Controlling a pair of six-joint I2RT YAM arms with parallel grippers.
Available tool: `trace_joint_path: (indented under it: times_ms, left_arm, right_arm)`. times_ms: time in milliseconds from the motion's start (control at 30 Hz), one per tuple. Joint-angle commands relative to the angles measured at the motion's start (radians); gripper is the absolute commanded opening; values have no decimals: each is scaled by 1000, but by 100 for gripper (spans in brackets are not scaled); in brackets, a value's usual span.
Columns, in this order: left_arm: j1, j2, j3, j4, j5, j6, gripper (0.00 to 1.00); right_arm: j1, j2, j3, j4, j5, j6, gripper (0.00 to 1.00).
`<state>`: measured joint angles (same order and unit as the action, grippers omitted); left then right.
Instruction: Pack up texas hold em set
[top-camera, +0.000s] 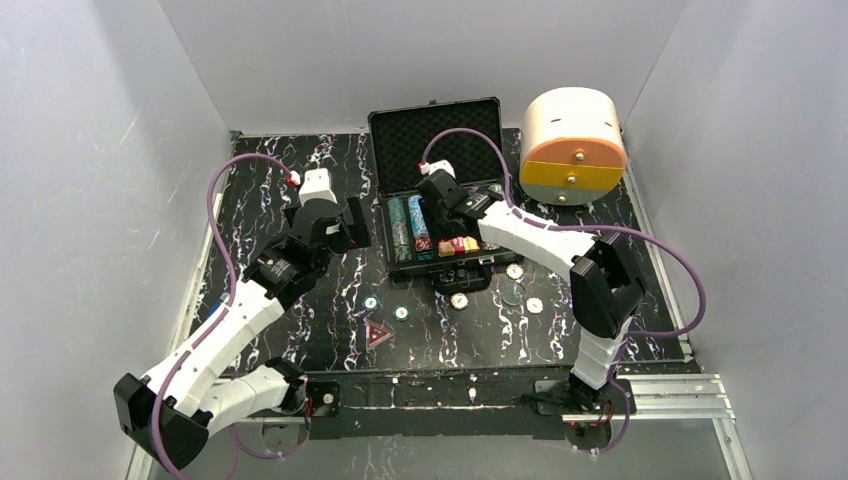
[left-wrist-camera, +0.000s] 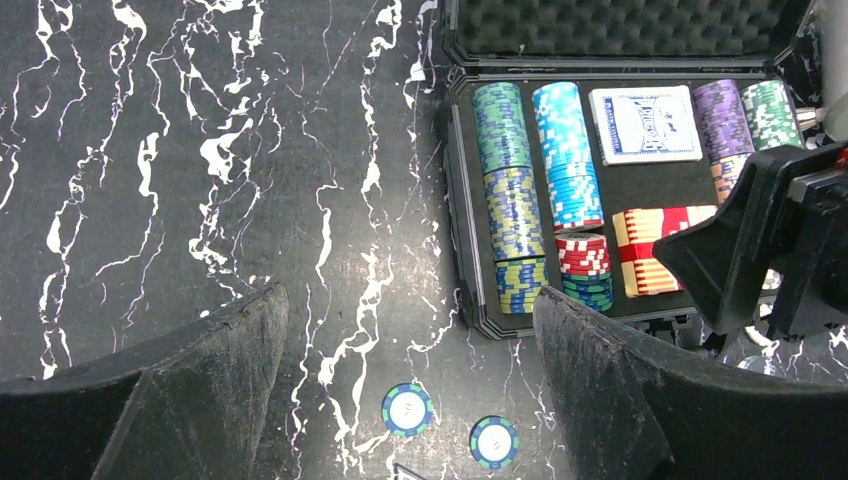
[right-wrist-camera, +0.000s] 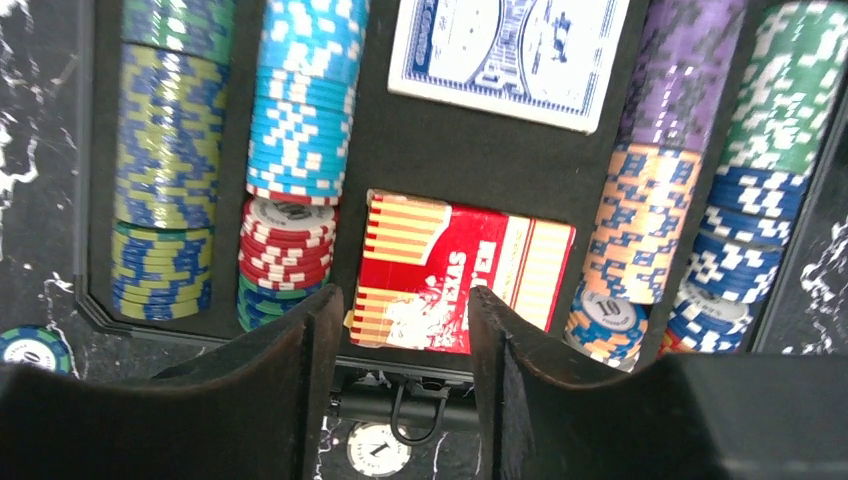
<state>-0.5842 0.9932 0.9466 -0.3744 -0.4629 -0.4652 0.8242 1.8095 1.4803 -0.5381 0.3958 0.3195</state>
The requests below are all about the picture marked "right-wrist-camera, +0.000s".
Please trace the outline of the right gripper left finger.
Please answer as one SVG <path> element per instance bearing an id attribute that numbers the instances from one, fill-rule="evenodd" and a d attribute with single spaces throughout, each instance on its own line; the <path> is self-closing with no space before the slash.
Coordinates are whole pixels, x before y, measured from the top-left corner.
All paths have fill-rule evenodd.
<path id="1" fill-rule="evenodd" d="M 1 370 L 5 479 L 308 479 L 344 300 L 327 285 L 283 317 L 149 379 Z"/>

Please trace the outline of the red playing card deck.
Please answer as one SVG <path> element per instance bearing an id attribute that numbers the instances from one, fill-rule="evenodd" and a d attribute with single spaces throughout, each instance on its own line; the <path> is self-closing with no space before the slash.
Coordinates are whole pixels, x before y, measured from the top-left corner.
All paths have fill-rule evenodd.
<path id="1" fill-rule="evenodd" d="M 366 348 L 467 354 L 474 287 L 546 331 L 576 233 L 565 223 L 372 189 L 349 338 Z"/>

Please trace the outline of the blue playing card deck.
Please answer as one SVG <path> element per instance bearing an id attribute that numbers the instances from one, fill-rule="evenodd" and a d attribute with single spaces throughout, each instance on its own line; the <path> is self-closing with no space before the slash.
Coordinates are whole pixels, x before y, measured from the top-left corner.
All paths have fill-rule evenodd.
<path id="1" fill-rule="evenodd" d="M 629 2 L 399 5 L 390 92 L 591 134 Z"/>

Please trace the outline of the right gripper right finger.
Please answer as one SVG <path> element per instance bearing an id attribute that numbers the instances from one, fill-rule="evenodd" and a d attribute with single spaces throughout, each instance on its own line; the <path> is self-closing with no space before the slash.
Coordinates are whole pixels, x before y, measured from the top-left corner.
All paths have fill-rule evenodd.
<path id="1" fill-rule="evenodd" d="M 484 479 L 843 479 L 842 356 L 671 354 L 627 374 L 468 300 Z"/>

